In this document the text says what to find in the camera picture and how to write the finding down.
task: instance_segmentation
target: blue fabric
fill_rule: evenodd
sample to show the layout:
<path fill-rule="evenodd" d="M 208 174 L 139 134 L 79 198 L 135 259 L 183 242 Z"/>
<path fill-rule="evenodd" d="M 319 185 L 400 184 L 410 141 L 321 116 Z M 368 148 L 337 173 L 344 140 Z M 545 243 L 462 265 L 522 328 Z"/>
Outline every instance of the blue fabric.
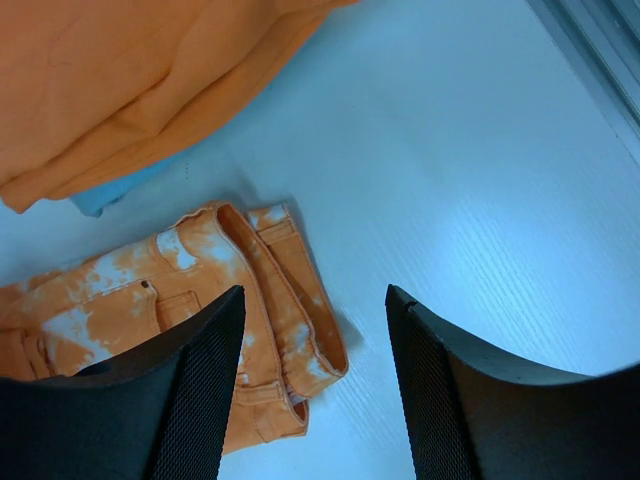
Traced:
<path fill-rule="evenodd" d="M 71 201 L 84 215 L 99 217 L 102 215 L 104 207 L 116 203 L 138 185 L 164 172 L 178 161 L 179 156 L 180 154 L 173 155 L 139 172 L 99 185 L 91 190 L 72 195 L 70 197 Z"/>

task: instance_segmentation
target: crumpled orange cloth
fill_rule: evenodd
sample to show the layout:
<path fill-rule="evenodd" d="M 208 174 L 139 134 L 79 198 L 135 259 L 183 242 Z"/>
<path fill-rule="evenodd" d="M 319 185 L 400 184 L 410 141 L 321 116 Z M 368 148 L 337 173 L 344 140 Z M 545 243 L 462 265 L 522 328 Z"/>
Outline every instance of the crumpled orange cloth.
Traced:
<path fill-rule="evenodd" d="M 354 1 L 2 2 L 0 197 L 22 212 L 204 139 Z"/>
<path fill-rule="evenodd" d="M 286 207 L 217 202 L 146 240 L 0 288 L 0 376 L 74 375 L 184 322 L 233 285 L 245 332 L 224 452 L 304 435 L 347 354 Z"/>

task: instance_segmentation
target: white table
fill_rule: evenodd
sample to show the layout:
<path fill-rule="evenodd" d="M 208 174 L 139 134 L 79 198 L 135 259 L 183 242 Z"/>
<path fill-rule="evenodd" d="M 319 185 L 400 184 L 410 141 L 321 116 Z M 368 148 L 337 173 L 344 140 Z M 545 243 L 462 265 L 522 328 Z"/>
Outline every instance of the white table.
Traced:
<path fill-rule="evenodd" d="M 384 294 L 397 283 L 527 358 L 640 359 L 640 170 L 524 0 L 367 0 L 228 127 L 99 220 L 0 209 L 0 282 L 143 238 L 209 199 L 291 201 L 351 372 L 306 438 L 221 479 L 413 478 Z"/>

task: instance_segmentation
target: orange tie-dye shorts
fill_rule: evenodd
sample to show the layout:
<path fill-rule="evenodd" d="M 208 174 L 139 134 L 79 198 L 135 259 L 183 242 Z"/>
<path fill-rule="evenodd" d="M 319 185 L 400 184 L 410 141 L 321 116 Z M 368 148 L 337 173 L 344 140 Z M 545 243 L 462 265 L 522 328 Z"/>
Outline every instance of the orange tie-dye shorts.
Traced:
<path fill-rule="evenodd" d="M 283 205 L 212 203 L 150 238 L 0 289 L 0 375 L 74 375 L 183 322 L 233 285 L 245 334 L 225 453 L 306 433 L 308 399 L 348 369 L 344 342 Z"/>

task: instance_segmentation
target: orange fabric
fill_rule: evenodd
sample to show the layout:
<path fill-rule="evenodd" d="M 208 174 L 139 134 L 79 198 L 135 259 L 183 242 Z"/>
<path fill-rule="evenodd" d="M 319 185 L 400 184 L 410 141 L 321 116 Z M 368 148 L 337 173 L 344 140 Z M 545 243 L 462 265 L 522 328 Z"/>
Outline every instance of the orange fabric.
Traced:
<path fill-rule="evenodd" d="M 0 374 L 74 375 L 185 321 L 233 285 L 246 321 L 225 452 L 304 435 L 344 343 L 283 205 L 214 203 L 151 238 L 0 289 Z"/>
<path fill-rule="evenodd" d="M 354 1 L 3 3 L 0 196 L 22 212 L 202 140 Z"/>

